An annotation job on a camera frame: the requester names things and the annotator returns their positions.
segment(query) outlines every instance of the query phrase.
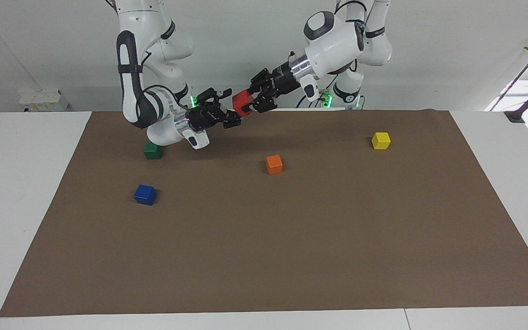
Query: black cable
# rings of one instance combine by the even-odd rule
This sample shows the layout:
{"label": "black cable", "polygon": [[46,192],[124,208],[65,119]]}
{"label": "black cable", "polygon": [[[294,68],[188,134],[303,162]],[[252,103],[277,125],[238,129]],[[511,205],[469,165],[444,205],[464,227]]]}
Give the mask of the black cable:
{"label": "black cable", "polygon": [[146,62],[146,60],[150,57],[150,55],[152,55],[152,53],[150,53],[150,52],[146,52],[146,54],[148,54],[148,55],[146,55],[146,57],[142,60],[142,63],[140,64],[142,66],[144,65],[144,62]]}
{"label": "black cable", "polygon": [[147,92],[150,88],[155,88],[155,87],[160,87],[160,88],[164,88],[165,90],[168,90],[168,92],[170,92],[170,94],[172,94],[172,96],[174,96],[174,94],[175,94],[174,92],[172,92],[172,90],[170,90],[170,88],[164,86],[163,84],[153,84],[152,86],[148,86],[142,91],[142,94]]}
{"label": "black cable", "polygon": [[358,59],[356,59],[354,62],[356,63],[356,66],[354,67],[355,69],[352,70],[352,66],[350,65],[350,71],[352,72],[358,71]]}
{"label": "black cable", "polygon": [[109,2],[109,0],[105,0],[105,2],[107,2],[107,4],[109,5],[109,7],[111,7],[113,9],[113,11],[115,11],[115,13],[117,13],[117,6],[113,6],[111,4],[111,2]]}
{"label": "black cable", "polygon": [[341,8],[344,8],[345,6],[347,6],[347,5],[349,5],[349,4],[358,4],[358,5],[362,6],[362,7],[364,7],[364,10],[365,10],[366,12],[368,11],[368,8],[366,8],[366,5],[365,5],[365,4],[363,4],[363,3],[360,2],[360,1],[352,0],[352,1],[348,1],[348,2],[344,3],[343,5],[337,7],[337,8],[335,9],[335,13],[339,12],[339,10],[340,10]]}
{"label": "black cable", "polygon": [[297,106],[296,107],[300,107],[300,104],[307,98],[306,95],[302,96],[301,100],[299,101],[299,103],[297,103]]}
{"label": "black cable", "polygon": [[[327,87],[325,87],[324,90],[329,90],[329,87],[331,86],[332,83],[334,83],[336,81],[336,79],[337,79],[337,75],[335,75],[333,80],[327,85]],[[317,107],[317,105],[319,105],[319,101],[323,101],[323,99],[321,99],[321,98],[317,99],[317,102],[315,103],[314,107]]]}

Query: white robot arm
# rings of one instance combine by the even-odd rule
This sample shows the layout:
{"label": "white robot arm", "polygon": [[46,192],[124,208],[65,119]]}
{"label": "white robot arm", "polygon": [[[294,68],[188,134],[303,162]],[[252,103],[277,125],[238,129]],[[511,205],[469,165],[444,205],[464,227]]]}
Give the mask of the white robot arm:
{"label": "white robot arm", "polygon": [[348,109],[352,109],[360,97],[360,88],[364,80],[363,68],[358,64],[382,66],[390,61],[392,45],[386,37],[385,21],[390,0],[362,0],[359,4],[347,5],[347,21],[361,19],[366,22],[364,33],[364,51],[357,58],[355,70],[339,74],[333,85],[333,92]]}
{"label": "white robot arm", "polygon": [[[171,61],[193,53],[191,38],[178,32],[165,12],[164,0],[115,0],[120,21],[117,37],[118,70],[123,90],[122,111],[134,126],[148,128],[148,138],[167,146],[186,138],[195,149],[209,144],[205,129],[223,122],[239,125],[239,117],[219,100],[231,90],[217,93],[210,88],[197,97],[199,106],[182,105],[189,100],[189,87],[182,70]],[[159,84],[144,88],[143,71],[150,69]]]}
{"label": "white robot arm", "polygon": [[[389,4],[390,0],[350,0],[342,5],[338,2],[335,13],[315,13],[303,30],[308,46],[291,53],[289,60],[272,72],[263,69],[258,73],[250,88],[233,97],[233,108],[242,117],[254,110],[266,112],[277,107],[278,96],[299,87],[313,102],[320,96],[317,81],[328,74],[341,74],[339,90],[357,96],[363,75],[349,70],[350,65],[355,60],[383,65],[392,54],[384,27]],[[336,15],[344,6],[348,11],[346,20]]]}

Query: brown paper mat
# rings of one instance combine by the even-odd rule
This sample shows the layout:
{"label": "brown paper mat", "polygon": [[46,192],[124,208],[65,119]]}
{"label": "brown paper mat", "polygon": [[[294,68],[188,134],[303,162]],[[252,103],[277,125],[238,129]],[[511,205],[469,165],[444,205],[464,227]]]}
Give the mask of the brown paper mat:
{"label": "brown paper mat", "polygon": [[148,161],[144,132],[94,113],[0,317],[528,305],[528,248],[448,112],[255,114],[209,135]]}

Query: cable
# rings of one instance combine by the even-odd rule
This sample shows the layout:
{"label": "cable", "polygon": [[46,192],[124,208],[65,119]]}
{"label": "cable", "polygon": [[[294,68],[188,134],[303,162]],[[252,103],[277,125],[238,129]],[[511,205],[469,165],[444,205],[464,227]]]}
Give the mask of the cable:
{"label": "cable", "polygon": [[[327,85],[327,87],[325,87],[325,90],[329,90],[329,87],[331,86],[332,83],[334,83],[337,79],[337,75],[335,75],[335,78],[333,78],[333,80]],[[319,101],[322,101],[323,99],[319,98],[317,99],[317,102],[315,103],[315,106],[314,107],[317,107],[317,105],[319,105]]]}
{"label": "cable", "polygon": [[352,66],[350,65],[350,71],[352,72],[358,71],[358,59],[356,59],[354,62],[356,63],[356,66],[354,67],[355,69],[352,70]]}
{"label": "cable", "polygon": [[358,4],[358,5],[362,6],[362,7],[364,7],[364,11],[365,11],[365,12],[368,12],[368,8],[366,8],[366,5],[365,5],[365,4],[363,4],[363,3],[360,2],[360,1],[351,0],[351,1],[348,1],[348,2],[344,3],[343,5],[341,5],[341,6],[339,6],[339,7],[337,7],[337,9],[335,9],[335,13],[339,12],[339,10],[340,10],[341,8],[344,8],[345,6],[347,6],[347,5],[349,5],[349,4]]}
{"label": "cable", "polygon": [[296,107],[300,107],[300,104],[307,98],[306,95],[302,96],[301,100],[299,101],[299,103],[297,103],[297,106]]}
{"label": "cable", "polygon": [[142,60],[142,63],[140,64],[142,66],[144,65],[144,62],[146,62],[146,60],[150,57],[150,55],[152,55],[152,53],[150,53],[150,52],[146,52],[146,54],[148,54],[148,55],[146,55],[146,57]]}
{"label": "cable", "polygon": [[117,13],[117,6],[113,6],[111,4],[111,2],[109,2],[109,0],[105,0],[105,2],[107,2],[107,4],[109,5],[109,7],[111,7],[113,9],[113,11],[115,11],[115,13]]}
{"label": "cable", "polygon": [[501,111],[505,111],[505,110],[509,109],[509,107],[513,107],[513,106],[520,106],[520,105],[522,105],[522,104],[524,104],[524,102],[521,102],[521,103],[517,103],[517,104],[513,104],[513,105],[511,105],[511,106],[505,107],[505,108],[504,108],[504,109],[502,109]]}

